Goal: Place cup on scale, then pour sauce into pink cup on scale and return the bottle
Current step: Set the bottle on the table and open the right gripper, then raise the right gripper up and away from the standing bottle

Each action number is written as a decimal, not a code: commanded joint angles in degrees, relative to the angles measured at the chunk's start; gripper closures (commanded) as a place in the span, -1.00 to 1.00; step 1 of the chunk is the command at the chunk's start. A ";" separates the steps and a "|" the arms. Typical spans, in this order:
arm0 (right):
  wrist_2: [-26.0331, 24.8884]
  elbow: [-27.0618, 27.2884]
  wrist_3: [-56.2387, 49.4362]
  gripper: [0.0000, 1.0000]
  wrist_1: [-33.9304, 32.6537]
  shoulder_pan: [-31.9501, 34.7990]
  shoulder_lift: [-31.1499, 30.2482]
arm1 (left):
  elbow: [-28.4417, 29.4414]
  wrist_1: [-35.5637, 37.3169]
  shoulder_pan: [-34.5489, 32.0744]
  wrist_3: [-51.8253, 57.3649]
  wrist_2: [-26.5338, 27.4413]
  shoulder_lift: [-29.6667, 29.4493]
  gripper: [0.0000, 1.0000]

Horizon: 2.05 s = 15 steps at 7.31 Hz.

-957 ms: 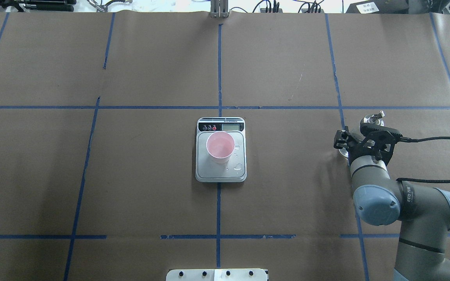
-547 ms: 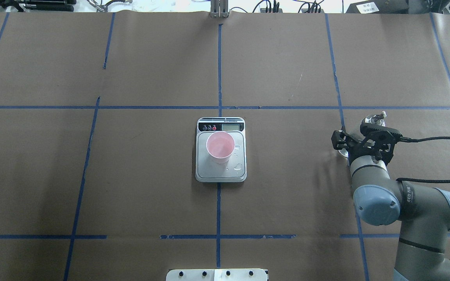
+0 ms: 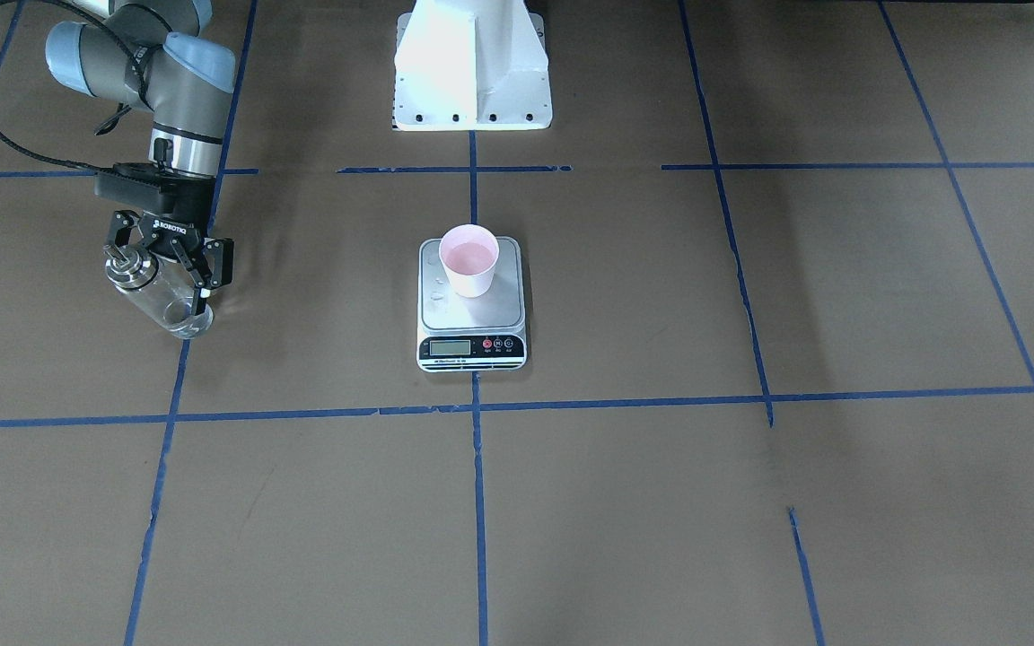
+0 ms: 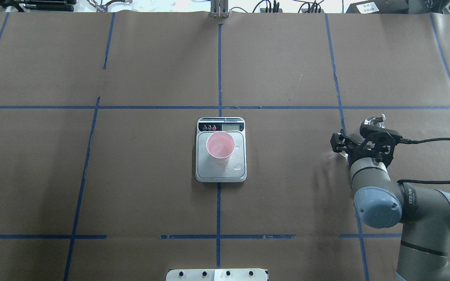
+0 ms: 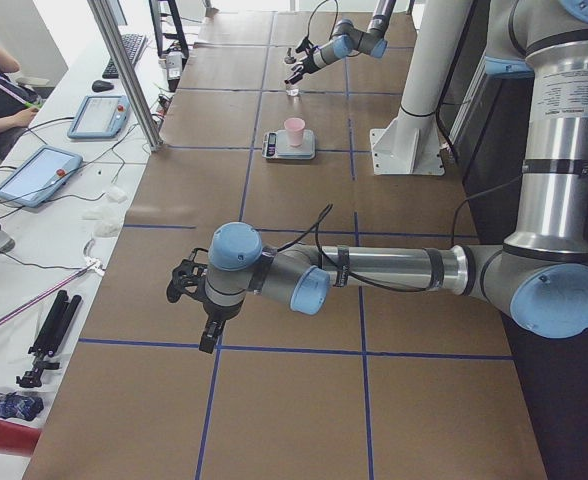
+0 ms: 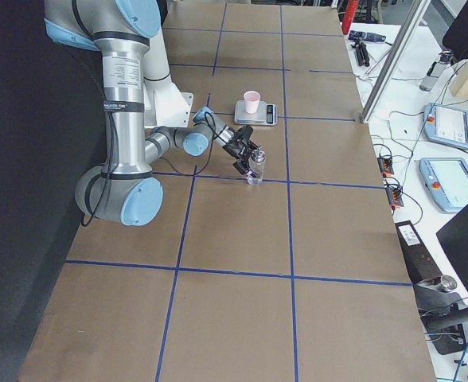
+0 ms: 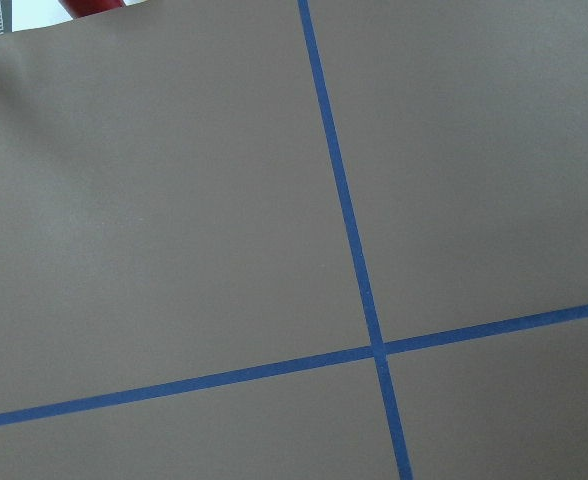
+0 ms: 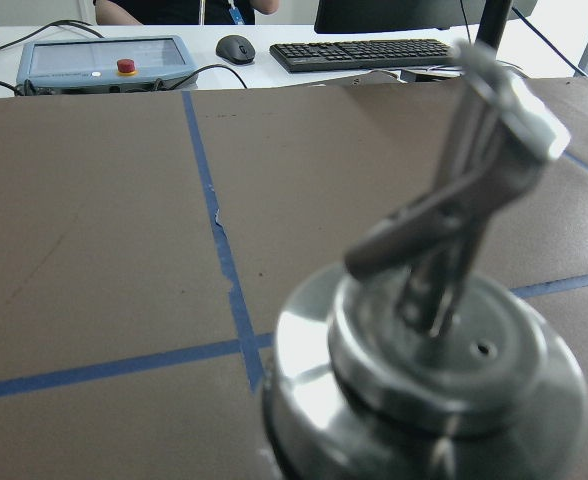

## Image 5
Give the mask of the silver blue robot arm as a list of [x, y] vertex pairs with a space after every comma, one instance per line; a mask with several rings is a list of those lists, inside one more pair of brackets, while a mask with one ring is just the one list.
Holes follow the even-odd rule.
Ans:
[[372, 13], [366, 31], [357, 29], [349, 19], [337, 21], [324, 45], [315, 45], [309, 39], [309, 31], [295, 48], [305, 56], [295, 61], [292, 74], [284, 80], [286, 86], [294, 86], [306, 74], [315, 73], [355, 52], [373, 58], [381, 58], [387, 48], [385, 33], [389, 27], [396, 1], [379, 1]]
[[[349, 130], [364, 139], [349, 149], [361, 174], [356, 234], [419, 234], [437, 213], [457, 217], [466, 207], [431, 179], [443, 171], [441, 103], [476, 8], [474, 1], [431, 1], [415, 27], [392, 2], [382, 1], [366, 29], [338, 17], [323, 43], [286, 42], [265, 21], [252, 23], [261, 42], [277, 44], [285, 55], [284, 84], [291, 91], [333, 63], [372, 61], [387, 50], [408, 60], [400, 73], [398, 114], [383, 129], [369, 129], [364, 116], [384, 97], [345, 88]], [[514, 232], [490, 245], [451, 241], [443, 250], [307, 245], [300, 239], [274, 248], [251, 225], [225, 224], [199, 270], [198, 297], [208, 315], [202, 351], [219, 347], [225, 324], [249, 293], [312, 315], [331, 288], [350, 285], [404, 296], [448, 290], [473, 297], [545, 344], [588, 329], [588, 1], [491, 1], [487, 8], [488, 37], [481, 45], [487, 74], [533, 79], [522, 171], [503, 184], [520, 193]]]

